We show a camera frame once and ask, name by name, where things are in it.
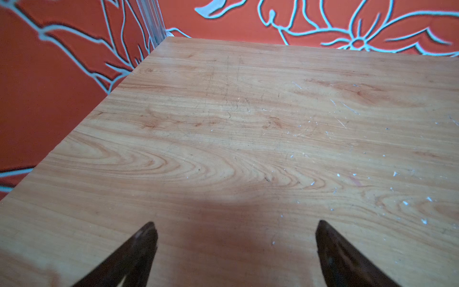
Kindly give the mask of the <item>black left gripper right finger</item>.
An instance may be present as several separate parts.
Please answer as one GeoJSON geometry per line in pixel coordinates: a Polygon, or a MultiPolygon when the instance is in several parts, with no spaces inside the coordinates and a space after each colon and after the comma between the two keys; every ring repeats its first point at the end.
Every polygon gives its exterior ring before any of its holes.
{"type": "Polygon", "coordinates": [[[316,229],[317,254],[329,287],[398,287],[327,221],[316,229]]]}

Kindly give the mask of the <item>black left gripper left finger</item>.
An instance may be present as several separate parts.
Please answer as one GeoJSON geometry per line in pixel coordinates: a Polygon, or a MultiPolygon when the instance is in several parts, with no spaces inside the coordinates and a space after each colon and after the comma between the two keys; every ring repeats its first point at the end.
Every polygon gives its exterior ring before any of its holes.
{"type": "Polygon", "coordinates": [[[147,222],[76,287],[145,287],[157,252],[158,232],[147,222]]]}

